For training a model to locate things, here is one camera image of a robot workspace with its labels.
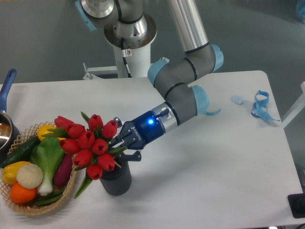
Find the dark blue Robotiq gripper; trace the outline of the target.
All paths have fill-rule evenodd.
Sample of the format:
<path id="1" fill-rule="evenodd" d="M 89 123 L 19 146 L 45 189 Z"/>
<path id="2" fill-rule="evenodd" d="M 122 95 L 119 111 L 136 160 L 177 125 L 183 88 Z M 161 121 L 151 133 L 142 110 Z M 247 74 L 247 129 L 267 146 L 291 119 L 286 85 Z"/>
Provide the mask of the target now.
<path id="1" fill-rule="evenodd" d="M 119 159 L 124 162 L 140 162 L 140 150 L 164 134 L 163 127 L 153 111 L 148 111 L 131 121 L 123 122 L 118 117 L 115 117 L 114 121 L 121 130 L 109 142 L 109 147 L 115 147 L 122 142 L 121 147 L 136 150 L 132 155 L 121 153 Z"/>

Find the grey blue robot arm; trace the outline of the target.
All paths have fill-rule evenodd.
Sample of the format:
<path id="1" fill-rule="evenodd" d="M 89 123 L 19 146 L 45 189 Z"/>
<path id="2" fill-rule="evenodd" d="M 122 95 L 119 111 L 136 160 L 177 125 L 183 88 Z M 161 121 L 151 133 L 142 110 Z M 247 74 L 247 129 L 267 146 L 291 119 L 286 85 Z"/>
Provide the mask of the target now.
<path id="1" fill-rule="evenodd" d="M 150 142 L 199 114 L 207 114 L 208 96 L 192 85 L 219 69 L 224 56 L 210 44 L 193 0 L 170 0 L 168 6 L 186 57 L 176 65 L 161 58 L 151 63 L 151 43 L 157 28 L 143 11 L 140 0 L 78 0 L 75 5 L 90 30 L 103 29 L 112 45 L 114 67 L 85 69 L 92 73 L 116 72 L 120 78 L 147 77 L 164 102 L 127 122 L 117 121 L 120 133 L 109 152 L 123 161 L 140 161 L 140 151 Z"/>

